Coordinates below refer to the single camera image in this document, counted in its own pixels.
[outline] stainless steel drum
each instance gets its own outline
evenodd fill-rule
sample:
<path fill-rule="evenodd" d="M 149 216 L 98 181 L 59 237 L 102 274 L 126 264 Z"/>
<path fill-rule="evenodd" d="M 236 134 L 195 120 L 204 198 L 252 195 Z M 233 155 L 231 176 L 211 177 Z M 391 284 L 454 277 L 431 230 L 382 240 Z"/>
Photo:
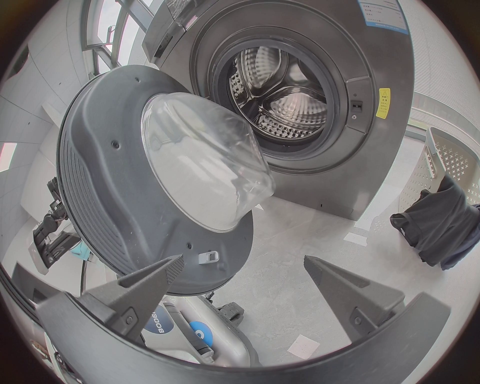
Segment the stainless steel drum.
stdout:
<path fill-rule="evenodd" d="M 310 71 L 299 59 L 255 47 L 239 53 L 233 65 L 230 96 L 259 135 L 294 144 L 321 132 L 327 119 L 325 95 L 318 80 L 307 78 Z"/>

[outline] dark clothing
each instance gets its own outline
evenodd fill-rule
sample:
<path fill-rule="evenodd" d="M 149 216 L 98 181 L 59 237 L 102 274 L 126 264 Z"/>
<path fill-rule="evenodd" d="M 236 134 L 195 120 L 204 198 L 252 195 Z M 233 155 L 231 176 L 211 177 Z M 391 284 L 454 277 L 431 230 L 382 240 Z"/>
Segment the dark clothing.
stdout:
<path fill-rule="evenodd" d="M 475 204 L 474 207 L 476 207 L 480 211 L 480 204 Z M 445 271 L 455 266 L 473 249 L 475 245 L 477 245 L 479 241 L 480 222 L 473 227 L 472 231 L 468 234 L 465 240 L 463 240 L 458 249 L 455 250 L 454 254 L 440 262 L 440 266 L 442 267 L 442 269 Z"/>
<path fill-rule="evenodd" d="M 390 223 L 431 266 L 453 255 L 479 221 L 479 210 L 467 203 L 463 190 L 448 175 L 437 192 L 423 190 L 404 213 L 390 216 Z"/>

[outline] yellow warning label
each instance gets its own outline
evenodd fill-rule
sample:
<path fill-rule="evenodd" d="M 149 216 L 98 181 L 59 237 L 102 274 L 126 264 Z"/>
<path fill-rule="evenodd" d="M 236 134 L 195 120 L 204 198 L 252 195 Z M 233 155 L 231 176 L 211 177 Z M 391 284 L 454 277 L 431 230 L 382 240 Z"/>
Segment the yellow warning label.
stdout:
<path fill-rule="evenodd" d="M 378 103 L 377 117 L 386 119 L 390 109 L 390 88 L 380 88 L 380 102 Z"/>

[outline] gray floor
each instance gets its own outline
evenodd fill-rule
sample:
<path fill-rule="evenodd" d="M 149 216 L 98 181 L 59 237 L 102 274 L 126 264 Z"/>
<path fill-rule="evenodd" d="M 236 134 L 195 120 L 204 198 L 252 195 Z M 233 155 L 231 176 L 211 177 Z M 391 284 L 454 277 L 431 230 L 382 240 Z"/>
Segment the gray floor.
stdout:
<path fill-rule="evenodd" d="M 216 291 L 214 304 L 235 301 L 245 309 L 239 328 L 263 365 L 300 361 L 287 351 L 300 334 L 320 344 L 312 357 L 350 344 L 303 268 L 306 254 L 400 289 L 405 303 L 425 291 L 452 306 L 448 326 L 439 338 L 440 343 L 451 343 L 479 293 L 479 248 L 443 272 L 422 263 L 398 231 L 385 225 L 398 210 L 397 197 L 422 149 L 422 142 L 404 139 L 384 184 L 356 223 L 275 197 L 264 201 L 262 209 L 254 209 L 252 253 L 237 275 Z M 348 233 L 363 236 L 367 244 L 344 240 Z"/>

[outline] front-load washing machine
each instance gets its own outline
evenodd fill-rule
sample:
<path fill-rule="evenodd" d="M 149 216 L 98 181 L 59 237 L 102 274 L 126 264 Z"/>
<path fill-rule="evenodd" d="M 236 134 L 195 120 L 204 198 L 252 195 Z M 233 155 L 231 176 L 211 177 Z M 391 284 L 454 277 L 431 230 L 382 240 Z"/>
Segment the front-load washing machine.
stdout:
<path fill-rule="evenodd" d="M 357 220 L 395 159 L 414 80 L 396 0 L 169 0 L 143 48 L 250 122 L 279 198 Z"/>

